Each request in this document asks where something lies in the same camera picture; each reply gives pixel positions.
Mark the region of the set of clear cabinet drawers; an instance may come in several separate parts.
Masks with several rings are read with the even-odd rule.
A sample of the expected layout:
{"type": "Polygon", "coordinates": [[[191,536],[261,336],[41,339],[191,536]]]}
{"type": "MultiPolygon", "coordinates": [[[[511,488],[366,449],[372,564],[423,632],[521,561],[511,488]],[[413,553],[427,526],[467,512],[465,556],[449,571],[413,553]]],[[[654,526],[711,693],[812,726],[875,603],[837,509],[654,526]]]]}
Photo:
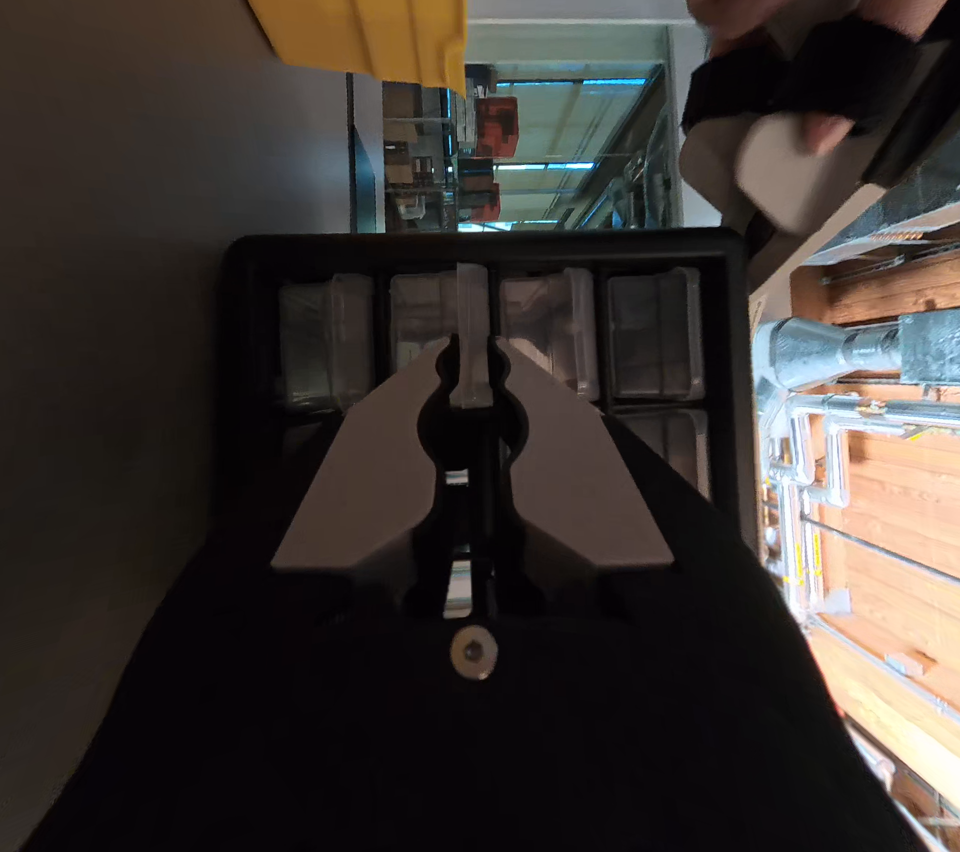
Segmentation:
{"type": "MultiPolygon", "coordinates": [[[[673,410],[705,395],[700,276],[679,267],[606,280],[597,331],[594,273],[582,267],[503,279],[499,335],[585,401],[612,414],[704,498],[711,496],[707,415],[673,410]]],[[[374,280],[336,274],[278,293],[280,395],[288,411],[344,413],[375,386],[374,280]]]]}

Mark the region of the single clear plastic drawer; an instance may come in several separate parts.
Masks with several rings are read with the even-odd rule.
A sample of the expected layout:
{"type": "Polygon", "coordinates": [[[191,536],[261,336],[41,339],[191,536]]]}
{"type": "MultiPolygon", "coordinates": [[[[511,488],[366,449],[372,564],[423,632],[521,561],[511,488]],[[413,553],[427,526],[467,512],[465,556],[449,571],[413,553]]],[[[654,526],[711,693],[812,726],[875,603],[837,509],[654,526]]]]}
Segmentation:
{"type": "Polygon", "coordinates": [[[490,384],[488,271],[474,263],[390,280],[390,359],[397,372],[442,339],[457,337],[460,373],[450,393],[452,407],[486,409],[494,402],[490,384]]]}

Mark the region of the silver metal pipes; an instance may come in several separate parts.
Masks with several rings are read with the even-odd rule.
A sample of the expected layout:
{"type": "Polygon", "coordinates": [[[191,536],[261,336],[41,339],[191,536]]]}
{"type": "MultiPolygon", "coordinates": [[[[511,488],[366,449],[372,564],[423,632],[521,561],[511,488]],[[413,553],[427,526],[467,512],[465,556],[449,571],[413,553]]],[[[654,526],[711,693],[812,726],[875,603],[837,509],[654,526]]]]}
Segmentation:
{"type": "Polygon", "coordinates": [[[958,437],[957,403],[873,399],[851,393],[792,393],[760,420],[760,479],[792,488],[803,505],[850,503],[848,436],[912,438],[938,430],[958,437]]]}

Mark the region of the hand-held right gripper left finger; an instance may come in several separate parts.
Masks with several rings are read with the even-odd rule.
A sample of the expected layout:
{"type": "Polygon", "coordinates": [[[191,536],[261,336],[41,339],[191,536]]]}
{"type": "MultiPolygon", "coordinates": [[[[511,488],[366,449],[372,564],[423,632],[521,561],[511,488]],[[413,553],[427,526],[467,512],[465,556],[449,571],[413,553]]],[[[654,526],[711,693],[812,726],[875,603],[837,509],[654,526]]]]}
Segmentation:
{"type": "Polygon", "coordinates": [[[438,361],[455,342],[430,344],[345,414],[271,570],[338,576],[405,598],[417,578],[413,534],[438,487],[418,423],[442,385],[438,361]]]}

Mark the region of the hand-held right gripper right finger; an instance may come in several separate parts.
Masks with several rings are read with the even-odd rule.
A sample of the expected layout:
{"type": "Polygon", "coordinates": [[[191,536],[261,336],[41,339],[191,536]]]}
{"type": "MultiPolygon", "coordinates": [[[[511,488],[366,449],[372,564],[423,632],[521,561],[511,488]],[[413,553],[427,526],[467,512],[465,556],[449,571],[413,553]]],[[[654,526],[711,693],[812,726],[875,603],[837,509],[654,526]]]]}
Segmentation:
{"type": "Polygon", "coordinates": [[[602,412],[502,336],[490,341],[490,386],[498,612],[589,606],[611,577],[671,568],[673,551],[602,412]]]}

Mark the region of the silver metal duct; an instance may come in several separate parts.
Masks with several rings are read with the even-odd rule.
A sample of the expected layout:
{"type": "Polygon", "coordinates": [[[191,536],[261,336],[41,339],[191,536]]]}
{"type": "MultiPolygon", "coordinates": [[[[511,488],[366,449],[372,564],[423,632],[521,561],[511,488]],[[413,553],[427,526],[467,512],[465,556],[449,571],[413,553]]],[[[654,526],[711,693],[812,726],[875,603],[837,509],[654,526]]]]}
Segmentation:
{"type": "Polygon", "coordinates": [[[959,310],[906,313],[840,327],[791,317],[765,322],[751,343],[755,385],[806,391],[856,373],[898,374],[907,385],[959,385],[959,310]]]}

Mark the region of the black drawer cabinet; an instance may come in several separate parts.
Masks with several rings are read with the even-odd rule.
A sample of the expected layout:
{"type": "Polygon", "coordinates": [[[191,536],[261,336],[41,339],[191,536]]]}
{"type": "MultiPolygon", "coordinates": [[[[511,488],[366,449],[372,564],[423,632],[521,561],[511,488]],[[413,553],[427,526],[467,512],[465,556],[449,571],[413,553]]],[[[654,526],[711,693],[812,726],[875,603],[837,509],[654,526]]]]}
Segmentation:
{"type": "Polygon", "coordinates": [[[597,332],[606,326],[605,284],[621,274],[698,270],[704,373],[702,406],[709,437],[711,498],[756,555],[760,528],[755,492],[755,438],[750,370],[746,252],[724,228],[665,231],[518,233],[263,234],[244,236],[222,259],[217,325],[217,493],[229,497],[282,453],[287,427],[321,411],[286,410],[281,395],[279,292],[336,274],[373,280],[373,378],[391,370],[390,280],[400,273],[487,269],[499,333],[498,286],[527,273],[585,268],[594,275],[597,332]]]}

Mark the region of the red plastic crate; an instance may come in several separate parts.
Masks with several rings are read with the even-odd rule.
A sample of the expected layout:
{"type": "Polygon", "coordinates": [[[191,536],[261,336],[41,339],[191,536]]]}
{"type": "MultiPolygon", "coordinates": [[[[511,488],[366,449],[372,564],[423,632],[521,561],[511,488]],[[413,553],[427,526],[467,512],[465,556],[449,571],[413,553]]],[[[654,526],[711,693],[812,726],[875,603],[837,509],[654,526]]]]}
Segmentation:
{"type": "Polygon", "coordinates": [[[519,102],[514,96],[475,99],[476,144],[479,158],[512,159],[520,140],[519,102]]]}
{"type": "Polygon", "coordinates": [[[462,182],[457,193],[457,206],[459,222],[497,222],[500,218],[500,186],[493,179],[462,182]]]}

